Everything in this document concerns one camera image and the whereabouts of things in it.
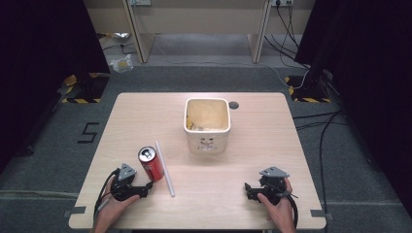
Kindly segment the person's right hand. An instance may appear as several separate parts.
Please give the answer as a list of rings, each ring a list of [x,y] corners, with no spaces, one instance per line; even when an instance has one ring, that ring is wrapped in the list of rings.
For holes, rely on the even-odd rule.
[[[277,205],[271,204],[261,193],[257,197],[268,212],[268,221],[272,221],[276,227],[294,227],[292,204],[287,197],[282,197]]]

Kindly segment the person's left hand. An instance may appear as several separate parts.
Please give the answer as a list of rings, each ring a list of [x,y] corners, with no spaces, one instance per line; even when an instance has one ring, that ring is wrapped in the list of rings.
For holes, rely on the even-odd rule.
[[[111,227],[117,222],[122,213],[139,199],[140,196],[135,195],[125,201],[118,201],[109,191],[105,191],[103,207],[98,208],[95,223],[106,223]]]

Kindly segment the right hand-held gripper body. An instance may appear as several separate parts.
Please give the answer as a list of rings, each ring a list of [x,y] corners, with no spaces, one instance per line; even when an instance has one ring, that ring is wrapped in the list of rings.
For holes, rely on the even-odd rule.
[[[285,178],[289,174],[275,166],[266,168],[259,172],[261,192],[271,204],[277,205],[280,199],[290,195],[286,188]]]

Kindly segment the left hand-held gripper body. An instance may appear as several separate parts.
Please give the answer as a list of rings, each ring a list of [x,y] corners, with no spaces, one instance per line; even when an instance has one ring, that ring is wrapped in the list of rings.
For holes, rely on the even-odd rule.
[[[131,168],[126,163],[115,171],[115,177],[110,187],[110,193],[118,201],[125,201],[128,198],[139,195],[145,196],[145,188],[143,186],[133,186],[132,183],[137,174],[137,171]]]

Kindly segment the white square bin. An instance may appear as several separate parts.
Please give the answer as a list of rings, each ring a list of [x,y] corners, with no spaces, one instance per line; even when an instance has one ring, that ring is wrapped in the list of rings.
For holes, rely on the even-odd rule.
[[[223,153],[231,130],[228,102],[222,98],[188,99],[183,126],[192,153]]]

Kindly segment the black curtain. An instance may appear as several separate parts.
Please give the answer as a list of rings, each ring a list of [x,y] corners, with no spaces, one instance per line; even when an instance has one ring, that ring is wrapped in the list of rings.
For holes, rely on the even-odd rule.
[[[412,0],[315,0],[296,61],[333,76],[373,161],[412,217]]]
[[[84,0],[0,0],[0,173],[67,77],[108,71]]]

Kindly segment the red drink can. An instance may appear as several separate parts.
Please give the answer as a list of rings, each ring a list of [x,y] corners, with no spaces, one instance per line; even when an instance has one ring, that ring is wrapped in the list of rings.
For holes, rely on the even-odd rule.
[[[138,152],[138,159],[151,181],[160,181],[164,176],[161,161],[153,147],[143,147]]]

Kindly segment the light wooden furniture frame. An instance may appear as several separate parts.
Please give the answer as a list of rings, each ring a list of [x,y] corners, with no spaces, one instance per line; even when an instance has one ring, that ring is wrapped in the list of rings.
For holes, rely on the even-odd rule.
[[[83,0],[98,33],[128,32],[138,59],[148,61],[158,34],[239,34],[248,38],[252,61],[259,62],[266,34],[304,32],[316,0],[294,0],[273,7],[271,0],[151,0],[131,6],[129,0]]]

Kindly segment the crumpled silver foil bag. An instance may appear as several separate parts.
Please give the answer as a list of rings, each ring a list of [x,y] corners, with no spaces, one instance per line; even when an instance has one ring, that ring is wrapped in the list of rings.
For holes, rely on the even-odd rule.
[[[106,33],[97,33],[96,34],[98,39],[103,39],[103,38],[107,38],[107,39],[113,39],[117,42],[121,42],[124,43],[126,42],[129,38],[130,38],[130,34],[127,32],[106,32]]]

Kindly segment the grey tape strip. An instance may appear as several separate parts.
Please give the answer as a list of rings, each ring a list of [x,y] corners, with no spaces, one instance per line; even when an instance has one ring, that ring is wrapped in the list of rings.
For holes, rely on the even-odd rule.
[[[332,213],[327,213],[324,210],[310,210],[311,217],[324,217],[326,219],[334,219]]]
[[[68,218],[68,217],[70,217],[71,215],[77,215],[77,214],[81,214],[81,215],[82,215],[85,211],[86,211],[86,206],[73,207],[73,208],[70,209],[70,210],[66,210],[66,211],[63,213],[63,216],[66,217],[66,218]]]

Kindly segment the crumpled clear plastic bag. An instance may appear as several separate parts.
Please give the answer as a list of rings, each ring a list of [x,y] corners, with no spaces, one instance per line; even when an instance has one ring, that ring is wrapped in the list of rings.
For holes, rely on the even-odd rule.
[[[112,60],[110,62],[110,65],[112,66],[113,70],[117,73],[128,72],[134,68],[130,54],[121,59]]]

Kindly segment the white plastic straw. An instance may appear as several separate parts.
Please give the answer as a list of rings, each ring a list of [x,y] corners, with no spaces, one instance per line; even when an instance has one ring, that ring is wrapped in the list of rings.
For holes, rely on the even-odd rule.
[[[161,165],[163,167],[163,173],[164,173],[164,177],[166,179],[166,183],[167,183],[167,186],[168,186],[169,193],[170,193],[171,197],[175,197],[176,193],[175,193],[174,186],[172,184],[172,181],[171,181],[171,178],[170,178],[170,175],[169,175],[169,172],[168,172],[165,160],[164,160],[164,156],[163,156],[159,141],[155,141],[155,146],[156,146],[157,152],[159,154]]]

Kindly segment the black stand base striped tape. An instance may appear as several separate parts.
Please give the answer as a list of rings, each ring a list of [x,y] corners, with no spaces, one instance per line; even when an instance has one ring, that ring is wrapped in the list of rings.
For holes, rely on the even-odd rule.
[[[288,76],[285,78],[289,88],[289,94],[294,102],[329,103],[330,98],[326,95],[320,84],[305,86],[303,76]]]
[[[74,75],[66,78],[63,82],[66,85],[66,91],[61,102],[74,104],[99,103],[109,77],[99,73],[90,73],[89,75],[90,79],[87,83],[79,83]]]

